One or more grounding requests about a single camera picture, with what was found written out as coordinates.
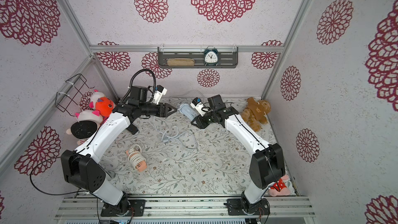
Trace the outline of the light blue power strip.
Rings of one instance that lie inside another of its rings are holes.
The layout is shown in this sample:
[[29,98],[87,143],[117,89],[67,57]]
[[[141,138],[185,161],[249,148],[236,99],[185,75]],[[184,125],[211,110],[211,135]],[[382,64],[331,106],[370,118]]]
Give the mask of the light blue power strip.
[[[194,111],[194,110],[192,109],[192,107],[190,107],[187,103],[181,104],[180,107],[178,108],[178,111],[179,111],[181,114],[185,115],[185,116],[186,116],[189,120],[191,120],[191,121],[193,121],[194,118],[197,117],[197,116],[199,115],[199,114],[198,114],[196,111]],[[167,129],[167,130],[165,130],[165,131],[161,131],[161,130],[158,129],[157,126],[156,126],[155,117],[153,118],[153,126],[154,126],[154,128],[155,128],[156,131],[158,131],[160,134],[162,134],[162,136],[161,136],[161,138],[160,138],[160,140],[161,140],[162,143],[166,144],[166,143],[168,143],[168,142],[170,142],[170,141],[178,141],[178,143],[179,143],[180,145],[184,146],[185,149],[188,149],[188,150],[195,150],[195,149],[198,149],[199,144],[198,144],[198,142],[197,142],[197,140],[196,140],[196,138],[195,138],[195,135],[193,134],[193,132],[192,132],[191,130],[186,130],[186,131],[183,131],[183,132],[179,132],[179,127],[176,126],[176,125],[174,125],[174,126],[172,126],[171,128],[169,128],[169,129]],[[169,135],[167,135],[167,132],[168,132],[169,130],[172,130],[173,128],[176,128],[176,129],[177,129],[177,133],[176,133],[174,136],[169,136]],[[181,138],[182,136],[184,136],[185,134],[189,134],[190,136],[192,136],[193,141],[194,141],[194,144],[193,144],[192,147],[189,147],[189,146],[188,146],[187,144],[185,144],[182,140],[180,140],[180,138]]]

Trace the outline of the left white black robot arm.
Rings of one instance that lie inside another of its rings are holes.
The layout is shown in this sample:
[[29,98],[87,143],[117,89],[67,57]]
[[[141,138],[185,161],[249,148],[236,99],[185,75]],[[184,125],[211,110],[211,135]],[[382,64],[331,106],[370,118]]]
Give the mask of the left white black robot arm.
[[147,101],[146,87],[132,86],[128,96],[113,109],[104,124],[74,151],[66,150],[61,155],[64,179],[67,183],[87,190],[111,206],[119,208],[128,205],[127,195],[110,183],[107,173],[99,162],[105,151],[124,130],[136,134],[133,124],[142,116],[168,117],[177,109],[160,99],[167,89],[161,85],[154,87],[150,101]]

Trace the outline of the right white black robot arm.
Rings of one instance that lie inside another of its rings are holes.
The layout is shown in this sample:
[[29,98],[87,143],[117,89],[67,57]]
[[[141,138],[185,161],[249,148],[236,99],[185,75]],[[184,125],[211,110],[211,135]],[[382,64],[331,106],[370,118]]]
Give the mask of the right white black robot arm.
[[196,97],[191,107],[199,115],[191,124],[206,129],[218,123],[231,132],[251,155],[249,175],[251,183],[243,192],[241,201],[249,206],[259,203],[266,190],[286,175],[284,154],[279,144],[271,144],[245,123],[243,117],[233,106],[227,106],[220,95],[210,97],[208,106]]

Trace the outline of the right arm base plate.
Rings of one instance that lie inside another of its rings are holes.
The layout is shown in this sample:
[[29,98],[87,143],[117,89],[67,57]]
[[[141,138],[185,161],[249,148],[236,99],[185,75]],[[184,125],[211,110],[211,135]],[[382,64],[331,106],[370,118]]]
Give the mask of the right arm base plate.
[[230,216],[238,216],[238,215],[269,215],[270,205],[266,199],[261,199],[257,203],[249,203],[246,199],[227,199],[227,202],[224,203],[227,207],[228,214]]

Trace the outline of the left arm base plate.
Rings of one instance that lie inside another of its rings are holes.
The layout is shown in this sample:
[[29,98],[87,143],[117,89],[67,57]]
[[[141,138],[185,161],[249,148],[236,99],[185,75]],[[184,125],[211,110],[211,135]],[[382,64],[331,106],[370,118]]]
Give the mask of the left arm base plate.
[[125,200],[118,205],[105,203],[100,213],[101,217],[141,217],[143,216],[146,200]]

